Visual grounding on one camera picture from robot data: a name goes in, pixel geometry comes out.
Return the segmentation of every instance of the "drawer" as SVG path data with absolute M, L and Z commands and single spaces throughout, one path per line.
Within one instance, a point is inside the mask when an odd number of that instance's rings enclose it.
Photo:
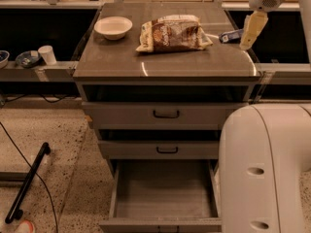
M 97 129 L 221 129 L 245 104 L 83 103 Z
M 218 159 L 219 142 L 105 142 L 100 151 L 109 159 Z
M 217 159 L 221 130 L 99 130 L 102 155 L 110 159 Z
M 222 232 L 214 172 L 203 160 L 118 162 L 106 233 Z

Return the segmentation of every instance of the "cup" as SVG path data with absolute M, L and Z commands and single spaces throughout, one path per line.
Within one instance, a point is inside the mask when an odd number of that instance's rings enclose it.
M 41 54 L 47 65 L 56 64 L 56 58 L 52 46 L 42 46 L 38 49 L 38 52 Z

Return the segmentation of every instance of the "white bowl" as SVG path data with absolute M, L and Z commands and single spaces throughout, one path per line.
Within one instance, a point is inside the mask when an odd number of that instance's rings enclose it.
M 125 36 L 133 23 L 125 17 L 106 17 L 95 23 L 94 30 L 108 40 L 118 40 Z
M 5 50 L 0 50 L 0 68 L 5 67 L 9 61 L 9 52 Z

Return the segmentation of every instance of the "blue object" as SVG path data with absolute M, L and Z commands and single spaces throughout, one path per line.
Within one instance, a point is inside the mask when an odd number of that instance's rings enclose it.
M 220 35 L 221 43 L 231 43 L 237 40 L 240 40 L 243 35 L 243 29 L 233 30 L 229 32 L 225 32 Z
M 41 61 L 41 55 L 36 50 L 29 50 L 21 53 L 17 59 L 17 65 L 24 68 L 31 68 L 38 65 Z

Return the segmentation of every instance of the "countertop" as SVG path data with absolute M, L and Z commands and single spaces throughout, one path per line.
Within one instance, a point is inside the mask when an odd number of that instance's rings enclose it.
M 140 53 L 141 25 L 149 20 L 169 15 L 195 15 L 213 41 L 207 50 L 174 53 Z M 106 40 L 92 32 L 74 74 L 76 80 L 92 78 L 187 78 L 206 79 L 230 77 L 259 79 L 251 57 L 238 44 L 221 44 L 220 33 L 233 30 L 225 11 L 213 2 L 194 3 L 107 3 L 102 17 L 121 16 L 133 22 L 133 27 L 118 41 Z

